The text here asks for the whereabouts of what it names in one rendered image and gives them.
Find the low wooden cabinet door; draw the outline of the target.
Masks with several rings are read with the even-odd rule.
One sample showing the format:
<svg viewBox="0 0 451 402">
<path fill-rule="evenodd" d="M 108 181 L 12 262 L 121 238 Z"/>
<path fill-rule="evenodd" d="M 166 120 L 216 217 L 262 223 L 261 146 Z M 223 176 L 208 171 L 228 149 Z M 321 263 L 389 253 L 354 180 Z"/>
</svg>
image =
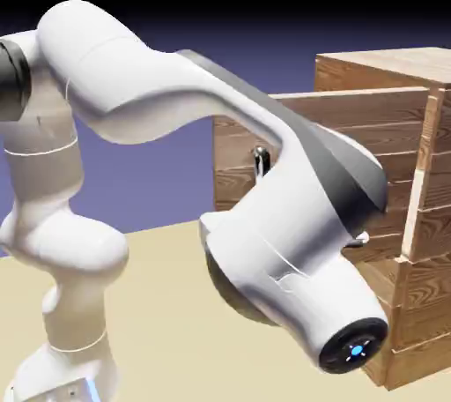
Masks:
<svg viewBox="0 0 451 402">
<path fill-rule="evenodd" d="M 395 327 L 384 383 L 389 391 L 451 368 L 451 253 L 396 262 Z"/>
</svg>

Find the light wooden cabinet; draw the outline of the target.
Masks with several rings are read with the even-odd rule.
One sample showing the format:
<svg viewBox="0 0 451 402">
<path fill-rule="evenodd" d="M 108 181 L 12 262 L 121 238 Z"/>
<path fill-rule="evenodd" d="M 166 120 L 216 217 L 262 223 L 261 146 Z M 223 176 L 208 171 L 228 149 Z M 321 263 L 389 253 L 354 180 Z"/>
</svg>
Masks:
<svg viewBox="0 0 451 402">
<path fill-rule="evenodd" d="M 451 253 L 451 49 L 400 48 L 319 54 L 318 91 L 422 87 L 428 92 L 417 165 L 396 257 L 359 261 L 357 267 L 388 312 L 390 334 L 382 352 L 366 364 L 375 384 L 385 385 L 395 327 L 392 302 L 398 263 Z"/>
</svg>

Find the wooden plank cabinet door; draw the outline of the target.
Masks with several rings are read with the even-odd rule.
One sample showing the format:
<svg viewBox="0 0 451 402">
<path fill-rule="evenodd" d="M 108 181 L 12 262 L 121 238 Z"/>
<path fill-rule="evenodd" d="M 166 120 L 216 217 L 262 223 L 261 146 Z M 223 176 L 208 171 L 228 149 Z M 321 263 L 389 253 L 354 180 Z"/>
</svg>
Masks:
<svg viewBox="0 0 451 402">
<path fill-rule="evenodd" d="M 417 165 L 428 92 L 422 87 L 279 94 L 277 101 L 310 121 L 337 130 L 371 151 L 388 178 L 388 212 L 367 228 L 369 243 L 345 249 L 353 263 L 396 257 L 401 252 L 410 190 Z M 214 205 L 234 206 L 254 185 L 253 149 L 277 149 L 228 117 L 213 119 Z"/>
</svg>

